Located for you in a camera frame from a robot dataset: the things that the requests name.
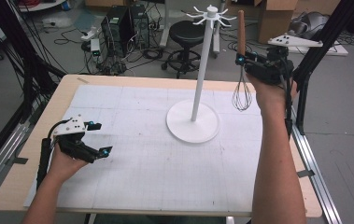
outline human hand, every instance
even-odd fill
[[[250,74],[247,74],[247,78],[255,87],[256,100],[262,112],[285,112],[286,96],[285,91],[280,88],[280,86],[265,84]],[[292,90],[290,92],[291,99],[297,94],[296,87],[297,84],[293,81]]]
[[[53,181],[57,181],[59,184],[63,184],[64,181],[69,179],[80,168],[87,164],[88,163],[85,161],[76,160],[64,154],[60,150],[60,146],[56,144],[54,146],[51,165],[46,178],[52,178]]]

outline desktop computer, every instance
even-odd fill
[[[133,21],[135,45],[141,49],[149,48],[149,18],[141,4],[130,6]]]
[[[125,57],[127,43],[133,37],[130,11],[127,6],[112,6],[107,12],[101,27],[109,56]]]

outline wooden handle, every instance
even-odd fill
[[[238,11],[238,34],[237,52],[246,55],[246,23],[244,21],[244,11]]]

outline forearm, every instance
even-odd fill
[[[304,201],[290,151],[284,110],[263,110],[252,223],[305,223]]]
[[[55,209],[60,183],[45,178],[40,185],[22,223],[48,224],[54,223]]]

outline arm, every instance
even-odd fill
[[[302,190],[285,127],[285,92],[248,75],[262,112],[262,148],[256,174],[252,223],[306,223]]]
[[[37,190],[22,223],[54,223],[58,193],[63,182],[86,164],[85,161],[74,160],[63,154],[56,144],[49,172]]]

